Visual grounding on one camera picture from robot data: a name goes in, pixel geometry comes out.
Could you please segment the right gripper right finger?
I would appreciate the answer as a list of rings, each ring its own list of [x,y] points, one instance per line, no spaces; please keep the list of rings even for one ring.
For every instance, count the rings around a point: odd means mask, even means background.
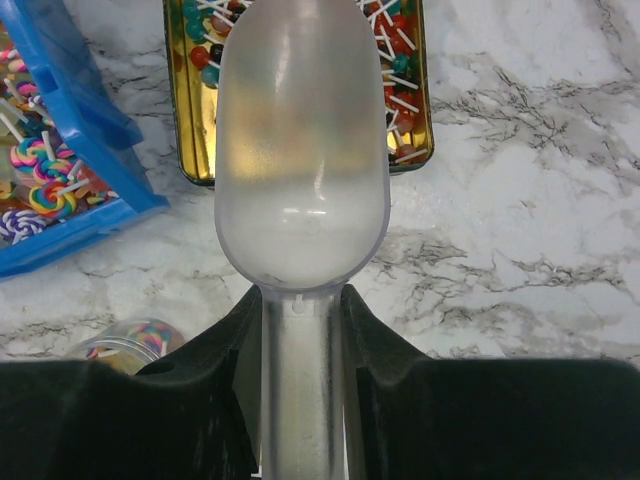
[[[610,359],[433,359],[343,289],[353,479],[635,479],[639,372]]]

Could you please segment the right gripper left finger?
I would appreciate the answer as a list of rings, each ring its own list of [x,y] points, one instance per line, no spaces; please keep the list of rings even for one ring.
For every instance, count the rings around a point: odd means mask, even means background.
[[[128,375],[91,360],[1,366],[5,479],[249,479],[261,295]]]

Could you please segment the clear glass jar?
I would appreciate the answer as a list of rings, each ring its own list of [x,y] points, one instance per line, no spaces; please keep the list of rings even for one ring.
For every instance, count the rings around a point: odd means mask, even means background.
[[[169,323],[154,318],[134,318],[115,323],[78,343],[63,355],[63,359],[95,360],[135,375],[184,343],[183,334]]]

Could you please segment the blue plastic candy bin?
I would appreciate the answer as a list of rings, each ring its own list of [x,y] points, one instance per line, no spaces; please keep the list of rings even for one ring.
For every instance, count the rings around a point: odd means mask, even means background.
[[[61,1],[1,4],[1,276],[32,272],[168,208]]]

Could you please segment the clear plastic scoop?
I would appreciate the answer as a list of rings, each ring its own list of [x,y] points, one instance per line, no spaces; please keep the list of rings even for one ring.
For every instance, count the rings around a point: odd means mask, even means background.
[[[257,1],[224,47],[215,225],[262,296],[261,471],[341,479],[344,285],[390,216],[381,63],[352,1]]]

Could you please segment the square tin of lollipops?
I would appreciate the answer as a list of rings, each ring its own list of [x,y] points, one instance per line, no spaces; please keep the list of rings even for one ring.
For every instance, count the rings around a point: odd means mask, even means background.
[[[248,1],[166,1],[168,71],[179,165],[192,183],[215,184],[219,64]],[[400,175],[424,166],[435,150],[428,89],[427,38],[420,1],[360,1],[381,62],[388,163]]]

